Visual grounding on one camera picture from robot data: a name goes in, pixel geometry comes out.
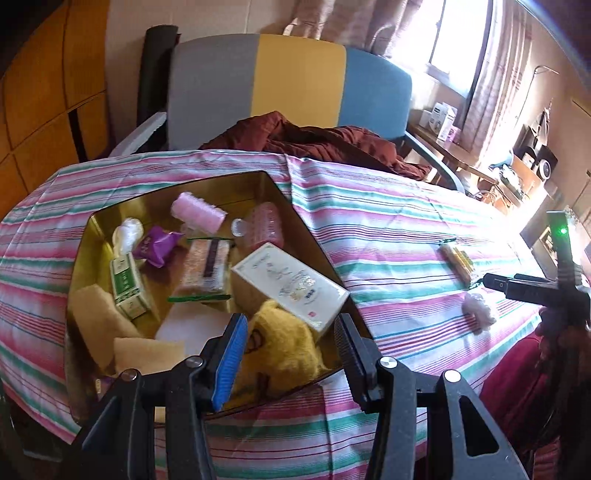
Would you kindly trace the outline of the red bed cover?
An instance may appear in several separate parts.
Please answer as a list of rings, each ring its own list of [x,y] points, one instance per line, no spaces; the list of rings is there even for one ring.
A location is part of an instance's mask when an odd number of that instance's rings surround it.
[[[532,333],[504,355],[483,384],[480,399],[533,479],[556,476],[559,444],[545,428],[553,398],[541,337]]]

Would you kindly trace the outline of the pink hair roller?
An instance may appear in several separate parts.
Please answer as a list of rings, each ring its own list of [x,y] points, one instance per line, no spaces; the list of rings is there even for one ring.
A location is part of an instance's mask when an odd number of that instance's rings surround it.
[[[226,212],[190,192],[182,192],[172,202],[171,215],[184,223],[190,230],[208,234],[216,233],[225,220]]]
[[[249,211],[249,215],[231,222],[230,231],[235,244],[245,253],[259,249],[266,243],[283,248],[283,228],[280,212],[273,202],[263,202]]]

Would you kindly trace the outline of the yellow Weidan cracker pack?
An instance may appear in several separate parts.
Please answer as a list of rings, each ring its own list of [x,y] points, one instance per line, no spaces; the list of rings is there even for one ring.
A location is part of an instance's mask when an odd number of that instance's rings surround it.
[[[446,239],[439,243],[439,251],[466,288],[478,283],[480,274],[477,266],[463,245],[455,239]]]

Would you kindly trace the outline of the white plastic ball bundle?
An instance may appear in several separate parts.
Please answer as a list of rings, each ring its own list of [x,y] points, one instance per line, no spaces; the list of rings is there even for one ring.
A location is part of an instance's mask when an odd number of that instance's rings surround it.
[[[142,223],[136,218],[126,218],[112,234],[114,256],[121,257],[131,253],[143,235]]]

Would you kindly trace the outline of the white product boxes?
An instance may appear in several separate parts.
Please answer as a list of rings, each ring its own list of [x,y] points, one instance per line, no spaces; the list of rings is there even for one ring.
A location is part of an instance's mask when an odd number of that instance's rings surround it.
[[[438,141],[452,143],[460,129],[455,125],[458,109],[445,102],[437,102],[431,111],[424,110],[419,126],[434,134]]]

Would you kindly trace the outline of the large cracker pack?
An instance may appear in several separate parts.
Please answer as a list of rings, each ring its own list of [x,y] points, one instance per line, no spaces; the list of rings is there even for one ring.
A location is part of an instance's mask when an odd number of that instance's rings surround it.
[[[230,298],[226,275],[233,243],[219,237],[190,239],[181,274],[168,301],[221,302]]]

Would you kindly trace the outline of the yellow sponge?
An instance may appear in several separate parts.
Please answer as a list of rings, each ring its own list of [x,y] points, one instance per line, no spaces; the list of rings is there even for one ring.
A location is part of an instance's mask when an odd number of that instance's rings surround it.
[[[111,370],[115,338],[142,337],[117,310],[112,295],[97,284],[74,292],[69,308],[91,358],[104,372]]]

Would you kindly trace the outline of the green tea box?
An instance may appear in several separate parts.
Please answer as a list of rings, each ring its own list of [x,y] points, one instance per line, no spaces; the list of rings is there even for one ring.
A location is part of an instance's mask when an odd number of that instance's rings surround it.
[[[109,273],[114,304],[123,316],[134,321],[150,310],[141,275],[131,253],[112,259]]]

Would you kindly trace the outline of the white sponge block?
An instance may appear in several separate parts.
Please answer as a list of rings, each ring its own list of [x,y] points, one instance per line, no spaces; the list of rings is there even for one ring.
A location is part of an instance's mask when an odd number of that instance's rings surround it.
[[[182,342],[186,356],[197,355],[205,343],[223,334],[230,314],[198,302],[173,303],[155,339]]]

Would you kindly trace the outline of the cream cardboard box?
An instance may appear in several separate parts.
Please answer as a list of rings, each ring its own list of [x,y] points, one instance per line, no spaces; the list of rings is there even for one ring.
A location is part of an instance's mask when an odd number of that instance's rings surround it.
[[[233,299],[254,313],[267,299],[300,318],[315,338],[329,330],[349,292],[271,243],[263,244],[230,270]]]

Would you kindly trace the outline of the black rolled mat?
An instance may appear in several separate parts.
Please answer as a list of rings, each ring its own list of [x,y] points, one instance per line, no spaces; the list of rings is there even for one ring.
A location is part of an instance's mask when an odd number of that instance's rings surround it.
[[[156,25],[145,32],[137,90],[137,126],[166,107],[171,56],[179,38],[175,25]]]

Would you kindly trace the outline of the yellow knit cloth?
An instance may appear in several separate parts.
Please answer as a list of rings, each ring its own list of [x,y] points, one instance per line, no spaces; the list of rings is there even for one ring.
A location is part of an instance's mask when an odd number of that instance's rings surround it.
[[[308,325],[266,300],[249,320],[245,354],[224,408],[279,398],[328,371]]]

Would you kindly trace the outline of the clear plastic bag bundle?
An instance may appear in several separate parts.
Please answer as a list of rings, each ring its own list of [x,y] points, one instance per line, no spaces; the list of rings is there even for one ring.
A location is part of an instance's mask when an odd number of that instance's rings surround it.
[[[467,292],[462,304],[463,313],[474,318],[474,332],[489,330],[498,321],[499,313],[496,303],[488,296],[478,292]]]

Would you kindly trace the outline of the grey yellow blue chair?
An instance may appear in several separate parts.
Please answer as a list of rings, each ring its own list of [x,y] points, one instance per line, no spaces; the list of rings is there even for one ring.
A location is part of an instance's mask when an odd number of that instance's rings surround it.
[[[446,187],[457,175],[407,130],[411,76],[369,52],[308,38],[229,34],[169,53],[166,104],[112,150],[130,155],[160,127],[169,150],[193,150],[239,120],[277,111],[298,126],[366,128],[422,156]]]

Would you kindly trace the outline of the gold metal tin box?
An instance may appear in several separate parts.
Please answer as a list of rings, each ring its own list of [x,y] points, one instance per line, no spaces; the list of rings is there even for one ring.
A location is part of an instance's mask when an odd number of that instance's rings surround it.
[[[109,263],[114,255],[111,236],[125,218],[137,218],[146,231],[155,225],[166,231],[180,231],[181,222],[170,215],[170,206],[180,193],[190,192],[228,213],[217,236],[231,238],[231,220],[243,218],[256,205],[269,201],[279,209],[283,233],[287,235],[287,238],[284,237],[284,250],[345,287],[329,257],[290,200],[280,191],[277,182],[263,170],[233,172],[160,188],[103,208],[90,216],[75,257],[66,310],[64,370],[70,412],[78,425],[89,419],[98,404],[95,378],[102,373],[114,374],[115,371],[113,355],[109,357],[106,370],[99,368],[92,359],[72,313],[72,300],[75,292],[92,285],[98,285],[112,300]],[[149,310],[134,320],[134,324],[145,337],[155,336],[157,327],[173,305],[168,302],[168,297],[182,276],[188,248],[188,240],[181,239],[161,268],[139,262]]]

